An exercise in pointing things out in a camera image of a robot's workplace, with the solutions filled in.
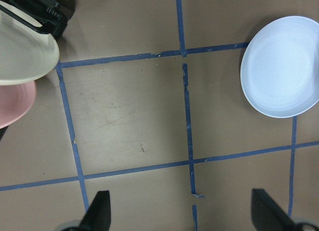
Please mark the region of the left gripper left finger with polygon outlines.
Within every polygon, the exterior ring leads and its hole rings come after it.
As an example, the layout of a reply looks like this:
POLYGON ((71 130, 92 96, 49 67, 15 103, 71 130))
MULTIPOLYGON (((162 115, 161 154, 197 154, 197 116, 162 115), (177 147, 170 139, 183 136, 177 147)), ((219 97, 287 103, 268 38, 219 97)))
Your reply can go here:
POLYGON ((109 231, 111 226, 111 199, 109 191, 95 195, 78 225, 61 226, 58 231, 109 231))

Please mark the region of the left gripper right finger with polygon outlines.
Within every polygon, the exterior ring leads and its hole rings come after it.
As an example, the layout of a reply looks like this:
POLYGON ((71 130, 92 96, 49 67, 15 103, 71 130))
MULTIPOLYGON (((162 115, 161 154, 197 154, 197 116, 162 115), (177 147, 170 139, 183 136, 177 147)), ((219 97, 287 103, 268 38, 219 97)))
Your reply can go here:
POLYGON ((307 221, 294 221, 264 189, 252 189, 251 220, 257 231, 317 231, 307 221))

